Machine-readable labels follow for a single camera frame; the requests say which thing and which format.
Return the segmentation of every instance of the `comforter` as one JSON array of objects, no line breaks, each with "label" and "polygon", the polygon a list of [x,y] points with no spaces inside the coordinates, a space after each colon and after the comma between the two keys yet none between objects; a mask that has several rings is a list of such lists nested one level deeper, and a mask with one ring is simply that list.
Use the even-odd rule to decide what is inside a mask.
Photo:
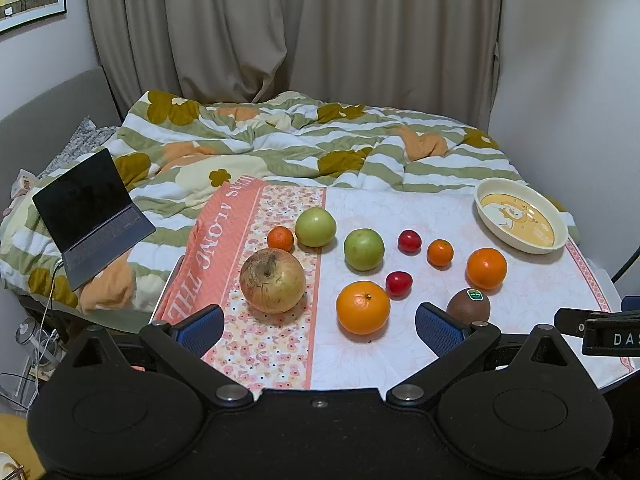
[{"label": "comforter", "polygon": [[111,153],[156,232],[70,290],[63,268],[53,275],[60,252],[32,200],[70,165],[40,181],[5,220],[0,278],[43,303],[53,286],[56,305],[90,319],[100,312],[107,325],[109,312],[119,319],[138,312],[137,323],[148,319],[200,210],[215,189],[243,174],[284,186],[430,193],[473,192],[492,176],[522,180],[497,143],[466,124],[410,110],[327,104],[291,91],[242,105],[203,105],[149,91],[101,149]]}]

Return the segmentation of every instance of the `screw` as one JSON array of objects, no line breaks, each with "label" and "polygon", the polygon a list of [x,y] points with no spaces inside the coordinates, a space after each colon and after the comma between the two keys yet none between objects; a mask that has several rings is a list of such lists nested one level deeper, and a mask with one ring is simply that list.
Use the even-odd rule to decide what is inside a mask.
[{"label": "screw", "polygon": [[415,384],[398,384],[391,390],[391,395],[399,400],[418,400],[424,395],[424,390]]},{"label": "screw", "polygon": [[225,384],[216,390],[216,396],[219,399],[233,402],[240,400],[246,395],[246,389],[240,384]]},{"label": "screw", "polygon": [[315,399],[311,399],[311,406],[313,408],[326,408],[328,405],[329,403],[326,401],[326,399],[322,397],[316,397]]}]

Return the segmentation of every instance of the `white cable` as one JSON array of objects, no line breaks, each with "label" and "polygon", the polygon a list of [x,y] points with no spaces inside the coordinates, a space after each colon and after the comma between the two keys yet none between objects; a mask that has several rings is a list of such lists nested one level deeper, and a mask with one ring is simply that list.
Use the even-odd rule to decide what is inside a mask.
[{"label": "white cable", "polygon": [[51,290],[49,291],[49,299],[47,300],[47,304],[44,307],[44,314],[42,314],[42,321],[40,322],[40,330],[38,331],[38,352],[36,352],[36,380],[35,380],[36,391],[33,394],[33,397],[31,397],[31,400],[29,401],[29,403],[27,404],[27,414],[31,409],[31,405],[33,404],[33,401],[36,400],[36,397],[40,394],[40,391],[38,389],[38,368],[40,366],[40,360],[42,359],[42,355],[44,354],[44,351],[47,349],[47,345],[49,345],[49,341],[51,340],[53,331],[51,332],[51,334],[49,334],[49,337],[47,337],[47,340],[45,341],[44,346],[40,341],[40,334],[42,334],[44,319],[47,317],[47,311],[49,310],[49,307],[51,305],[51,299],[53,298],[53,288],[56,285],[56,272],[58,272],[58,269],[60,267],[62,267],[62,260],[58,260],[58,262],[56,263],[56,267],[53,269],[53,275],[51,276]]}]

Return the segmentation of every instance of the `green apple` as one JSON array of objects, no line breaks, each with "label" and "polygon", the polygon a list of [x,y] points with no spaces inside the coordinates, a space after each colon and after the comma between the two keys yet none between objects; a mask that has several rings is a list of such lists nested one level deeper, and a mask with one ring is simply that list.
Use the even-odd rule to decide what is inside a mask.
[{"label": "green apple", "polygon": [[296,237],[307,247],[322,247],[335,236],[335,220],[326,209],[312,207],[296,220]]},{"label": "green apple", "polygon": [[344,259],[356,270],[377,267],[385,255],[385,243],[373,229],[356,229],[344,239]]}]

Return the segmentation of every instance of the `laptop screen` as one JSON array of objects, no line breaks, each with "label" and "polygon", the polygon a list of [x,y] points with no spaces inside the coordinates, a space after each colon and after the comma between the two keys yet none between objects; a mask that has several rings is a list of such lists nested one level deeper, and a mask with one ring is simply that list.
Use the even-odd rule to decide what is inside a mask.
[{"label": "laptop screen", "polygon": [[33,196],[60,252],[131,204],[108,150],[59,176]]}]

